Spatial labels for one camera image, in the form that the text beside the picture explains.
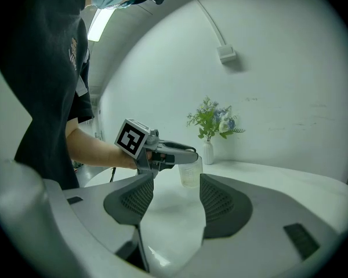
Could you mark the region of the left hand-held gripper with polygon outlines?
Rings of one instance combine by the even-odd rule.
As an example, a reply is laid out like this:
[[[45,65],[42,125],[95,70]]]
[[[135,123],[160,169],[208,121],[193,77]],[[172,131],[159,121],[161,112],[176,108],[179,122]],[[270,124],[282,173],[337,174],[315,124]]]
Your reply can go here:
[[[157,129],[134,120],[125,119],[115,139],[115,145],[128,154],[136,165],[138,175],[151,174],[156,177],[160,171],[171,169],[177,164],[191,164],[198,160],[194,147],[182,145],[176,157],[159,137]],[[146,157],[146,152],[152,151],[152,161]]]

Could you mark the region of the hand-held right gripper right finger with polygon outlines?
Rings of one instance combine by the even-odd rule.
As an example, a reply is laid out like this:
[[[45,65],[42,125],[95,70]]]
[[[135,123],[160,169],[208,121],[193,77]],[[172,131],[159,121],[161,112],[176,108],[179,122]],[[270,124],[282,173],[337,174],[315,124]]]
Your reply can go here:
[[[200,202],[205,212],[203,240],[232,237],[251,219],[253,204],[236,180],[200,175]]]

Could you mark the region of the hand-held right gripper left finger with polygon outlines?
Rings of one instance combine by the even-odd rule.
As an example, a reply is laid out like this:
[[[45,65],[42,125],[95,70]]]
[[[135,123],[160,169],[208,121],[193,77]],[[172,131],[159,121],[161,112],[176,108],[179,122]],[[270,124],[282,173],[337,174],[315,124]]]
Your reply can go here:
[[[140,223],[153,199],[153,175],[138,174],[116,181],[113,185],[116,188],[105,197],[103,207],[120,225],[134,227],[132,238],[115,254],[148,273],[150,268],[144,252]]]

